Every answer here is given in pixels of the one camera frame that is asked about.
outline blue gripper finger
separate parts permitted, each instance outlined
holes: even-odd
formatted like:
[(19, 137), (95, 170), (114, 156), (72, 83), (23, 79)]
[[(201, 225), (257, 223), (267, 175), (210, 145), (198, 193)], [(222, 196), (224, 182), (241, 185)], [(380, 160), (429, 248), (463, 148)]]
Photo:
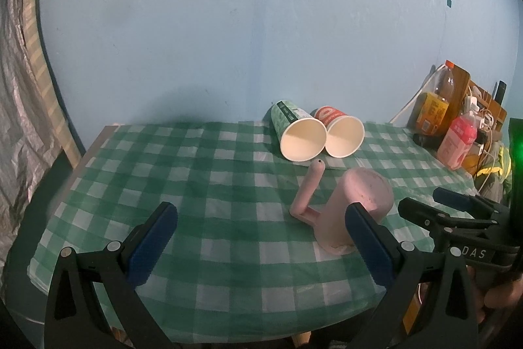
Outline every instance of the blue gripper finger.
[(389, 289), (394, 283), (394, 266), (389, 251), (378, 236), (378, 226), (360, 203), (352, 203), (347, 207), (345, 227), (352, 241), (362, 255), (374, 282)]
[(145, 284), (148, 280), (178, 225), (178, 212), (174, 205), (163, 202), (158, 209), (163, 211), (160, 212), (156, 221), (142, 225), (150, 226), (127, 261), (127, 282), (133, 288)]
[(473, 208), (469, 196), (442, 187), (438, 187), (434, 190), (432, 198), (436, 203), (452, 207), (462, 212), (470, 212)]

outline human hand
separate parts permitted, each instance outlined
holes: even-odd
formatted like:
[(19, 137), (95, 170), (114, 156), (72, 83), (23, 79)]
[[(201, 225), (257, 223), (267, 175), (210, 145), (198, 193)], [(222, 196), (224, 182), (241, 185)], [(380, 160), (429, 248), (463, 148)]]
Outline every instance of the human hand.
[(523, 294), (523, 279), (501, 284), (484, 293), (478, 288), (474, 281), (476, 275), (474, 268), (468, 266), (467, 269), (472, 281), (472, 296), (476, 308), (476, 319), (478, 324), (485, 319), (485, 311), (483, 310), (483, 307), (501, 309), (516, 306)]

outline table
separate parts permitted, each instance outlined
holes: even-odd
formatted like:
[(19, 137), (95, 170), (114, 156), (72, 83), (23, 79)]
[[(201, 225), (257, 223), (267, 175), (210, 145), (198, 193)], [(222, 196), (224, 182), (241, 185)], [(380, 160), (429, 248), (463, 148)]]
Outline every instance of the table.
[[(472, 178), (445, 169), (405, 129), (366, 123), (365, 130), (354, 155), (320, 155), (327, 169), (312, 207), (321, 209), (347, 168), (372, 168), (394, 191), (383, 224), (399, 241), (432, 250), (427, 232), (402, 219), (397, 203), (413, 197), (436, 205), (431, 194), (438, 186), (476, 194)], [(328, 254), (312, 229), (289, 215), (309, 162), (284, 159), (269, 123), (122, 126), (106, 133), (75, 171), (30, 262), (28, 275), (42, 291), (49, 291), (62, 247), (101, 250), (170, 201), (178, 207), (178, 229), (137, 293), (173, 341), (272, 339), (354, 316), (383, 296), (358, 253)], [(110, 324), (120, 326), (103, 288), (97, 290)]]

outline silver foil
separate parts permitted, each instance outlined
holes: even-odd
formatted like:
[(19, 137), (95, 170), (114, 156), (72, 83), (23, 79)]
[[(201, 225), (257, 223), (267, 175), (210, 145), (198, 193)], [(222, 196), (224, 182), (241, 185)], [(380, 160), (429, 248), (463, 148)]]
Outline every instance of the silver foil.
[(0, 0), (0, 287), (25, 208), (61, 147), (29, 66), (22, 0)]

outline pink bottle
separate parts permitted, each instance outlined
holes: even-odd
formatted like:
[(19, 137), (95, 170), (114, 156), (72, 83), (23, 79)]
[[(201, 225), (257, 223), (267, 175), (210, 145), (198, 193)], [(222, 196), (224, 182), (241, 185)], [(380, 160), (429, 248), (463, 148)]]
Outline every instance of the pink bottle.
[(449, 169), (458, 169), (469, 153), (477, 135), (478, 130), (470, 115), (464, 114), (456, 117), (439, 146), (436, 158)]
[(324, 171), (324, 162), (320, 159), (312, 161), (291, 205), (290, 213), (312, 226), (316, 241), (323, 249), (335, 255), (348, 254), (356, 247), (345, 228), (347, 206), (358, 201), (376, 222), (380, 222), (391, 210), (394, 194), (383, 176), (371, 169), (355, 167), (339, 178), (327, 204), (318, 212), (309, 207), (309, 201)]

